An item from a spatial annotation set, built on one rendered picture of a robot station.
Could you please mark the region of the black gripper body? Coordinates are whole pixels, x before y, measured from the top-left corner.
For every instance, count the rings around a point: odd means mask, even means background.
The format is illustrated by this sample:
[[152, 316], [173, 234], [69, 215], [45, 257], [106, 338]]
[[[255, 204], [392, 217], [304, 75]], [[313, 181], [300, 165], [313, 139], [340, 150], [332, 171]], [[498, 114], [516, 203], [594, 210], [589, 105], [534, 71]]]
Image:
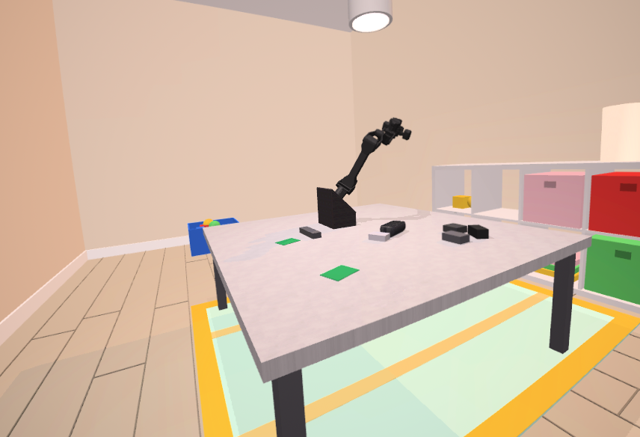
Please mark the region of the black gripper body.
[[[390, 124], [390, 122], [387, 122], [387, 121], [385, 122], [384, 121], [382, 129], [384, 129], [384, 127], [388, 128], [389, 124]], [[396, 136], [398, 136], [398, 134], [399, 134], [399, 135], [402, 135], [403, 139], [408, 140], [412, 132], [410, 130], [408, 130], [408, 129], [406, 129], [404, 132], [402, 132], [402, 131], [403, 131], [403, 129], [397, 129], [396, 130]]]

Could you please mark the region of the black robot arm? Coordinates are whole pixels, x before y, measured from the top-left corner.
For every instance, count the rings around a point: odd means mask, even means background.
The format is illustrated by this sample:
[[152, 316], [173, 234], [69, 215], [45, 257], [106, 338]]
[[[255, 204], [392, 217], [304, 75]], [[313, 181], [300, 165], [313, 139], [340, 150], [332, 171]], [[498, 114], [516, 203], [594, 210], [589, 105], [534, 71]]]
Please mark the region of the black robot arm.
[[[360, 173], [360, 170], [369, 154], [378, 149], [381, 143], [385, 145], [390, 144], [396, 136], [396, 130], [401, 129], [401, 122], [402, 120], [400, 119], [394, 117], [390, 118], [388, 128], [384, 127], [382, 130], [376, 129], [375, 131], [369, 132], [363, 138], [363, 143], [361, 144], [362, 151], [360, 152], [360, 155], [354, 163], [349, 175], [343, 177], [343, 179], [339, 180], [336, 184], [337, 190], [335, 193], [337, 193], [341, 198], [344, 198], [346, 194], [350, 195], [354, 191], [357, 184], [357, 175]], [[373, 136], [377, 136], [378, 139]]]

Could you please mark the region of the flat green rectangular plate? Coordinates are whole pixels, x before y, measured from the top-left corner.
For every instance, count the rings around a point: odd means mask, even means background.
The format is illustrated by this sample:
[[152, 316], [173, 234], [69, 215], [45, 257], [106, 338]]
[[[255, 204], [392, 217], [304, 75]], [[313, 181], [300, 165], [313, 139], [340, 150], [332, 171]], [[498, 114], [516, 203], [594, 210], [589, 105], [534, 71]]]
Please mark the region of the flat green rectangular plate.
[[342, 279], [347, 278], [348, 276], [353, 275], [358, 271], [359, 269], [354, 269], [348, 266], [341, 265], [328, 272], [321, 274], [320, 276], [329, 278], [334, 281], [341, 281]]

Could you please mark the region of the small green block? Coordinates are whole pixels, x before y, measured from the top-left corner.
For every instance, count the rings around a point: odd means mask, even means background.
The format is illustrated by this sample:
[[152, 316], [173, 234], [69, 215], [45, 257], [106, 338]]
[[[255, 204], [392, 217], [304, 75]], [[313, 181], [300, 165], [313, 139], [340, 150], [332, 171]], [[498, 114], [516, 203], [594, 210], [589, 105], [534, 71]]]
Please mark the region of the small green block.
[[288, 245], [288, 244], [291, 244], [293, 242], [298, 242], [298, 241], [300, 241], [300, 240], [299, 239], [290, 238], [290, 239], [285, 239], [285, 240], [282, 240], [282, 241], [279, 241], [279, 242], [275, 242], [275, 243], [277, 243], [279, 245]]

